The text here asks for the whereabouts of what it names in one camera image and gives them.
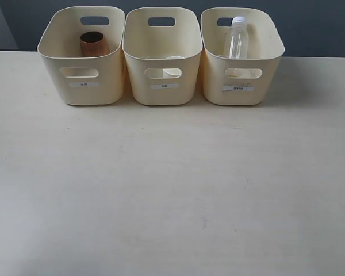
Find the right cream plastic bin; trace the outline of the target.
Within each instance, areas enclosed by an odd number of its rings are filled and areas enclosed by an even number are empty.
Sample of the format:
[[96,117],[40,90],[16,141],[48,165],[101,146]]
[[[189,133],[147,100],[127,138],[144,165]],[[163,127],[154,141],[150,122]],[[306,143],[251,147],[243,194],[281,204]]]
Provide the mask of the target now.
[[[248,56],[227,59],[224,43],[231,24],[219,20],[242,16],[249,34]],[[257,9],[214,7],[201,13],[204,51],[201,58],[205,98],[218,105],[256,105],[262,102],[273,80],[284,44],[271,17]]]

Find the cream plastic bin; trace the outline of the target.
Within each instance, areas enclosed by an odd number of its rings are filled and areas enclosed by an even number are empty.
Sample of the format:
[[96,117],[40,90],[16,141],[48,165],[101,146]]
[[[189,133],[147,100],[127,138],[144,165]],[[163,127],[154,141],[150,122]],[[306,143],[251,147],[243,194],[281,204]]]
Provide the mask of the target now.
[[[219,20],[242,16],[249,34],[248,56],[227,59],[224,43],[231,24]],[[205,98],[218,105],[256,105],[262,102],[273,80],[284,44],[271,17],[257,9],[214,7],[201,13],[204,51],[201,58]]]
[[[69,105],[108,105],[124,91],[123,10],[112,6],[74,6],[57,11],[37,46],[61,99]],[[84,57],[81,35],[100,32],[109,54]]]
[[[142,7],[127,14],[122,45],[135,100],[182,105],[196,89],[203,49],[196,14],[182,7]],[[164,58],[182,56],[179,78],[164,78]]]

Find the clear plastic bottle white cap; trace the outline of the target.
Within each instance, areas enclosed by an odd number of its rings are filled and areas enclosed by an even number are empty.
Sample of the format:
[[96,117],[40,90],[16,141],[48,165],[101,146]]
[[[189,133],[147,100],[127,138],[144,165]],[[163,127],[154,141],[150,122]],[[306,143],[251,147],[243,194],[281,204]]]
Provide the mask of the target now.
[[227,59],[247,59],[248,49],[247,20],[243,16],[234,17],[231,28],[225,35],[223,57]]

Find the left cream plastic bin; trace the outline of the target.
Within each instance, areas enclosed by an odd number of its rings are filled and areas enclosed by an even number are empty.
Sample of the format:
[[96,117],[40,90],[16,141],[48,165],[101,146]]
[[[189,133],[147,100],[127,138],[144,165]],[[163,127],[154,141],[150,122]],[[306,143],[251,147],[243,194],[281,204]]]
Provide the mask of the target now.
[[[69,105],[108,105],[124,91],[123,10],[112,6],[74,6],[57,11],[37,46],[61,99]],[[84,57],[81,35],[100,32],[109,54]]]

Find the middle cream plastic bin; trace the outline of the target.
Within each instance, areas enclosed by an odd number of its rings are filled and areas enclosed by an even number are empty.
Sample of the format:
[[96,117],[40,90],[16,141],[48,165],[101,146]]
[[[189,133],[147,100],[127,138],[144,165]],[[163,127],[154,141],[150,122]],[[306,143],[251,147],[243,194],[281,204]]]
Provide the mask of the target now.
[[[182,7],[142,7],[127,14],[122,45],[135,100],[182,105],[196,89],[203,49],[196,14]],[[182,56],[179,78],[164,78],[164,58]]]

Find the brown wooden cup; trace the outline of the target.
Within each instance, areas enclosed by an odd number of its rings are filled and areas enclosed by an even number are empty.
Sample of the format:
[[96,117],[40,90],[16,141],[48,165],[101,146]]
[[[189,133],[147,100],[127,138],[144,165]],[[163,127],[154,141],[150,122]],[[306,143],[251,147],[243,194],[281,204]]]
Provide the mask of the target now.
[[95,58],[110,54],[106,37],[101,32],[86,32],[80,37],[80,49],[84,58]]

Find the white paper cup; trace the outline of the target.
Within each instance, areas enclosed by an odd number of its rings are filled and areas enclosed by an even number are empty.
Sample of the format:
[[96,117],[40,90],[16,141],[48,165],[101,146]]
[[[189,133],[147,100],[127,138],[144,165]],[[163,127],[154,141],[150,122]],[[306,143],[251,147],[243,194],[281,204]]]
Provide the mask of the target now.
[[182,56],[168,56],[164,58],[164,68],[163,71],[163,77],[164,78],[179,78],[182,75],[182,70],[180,68],[181,60],[183,60],[184,57]]

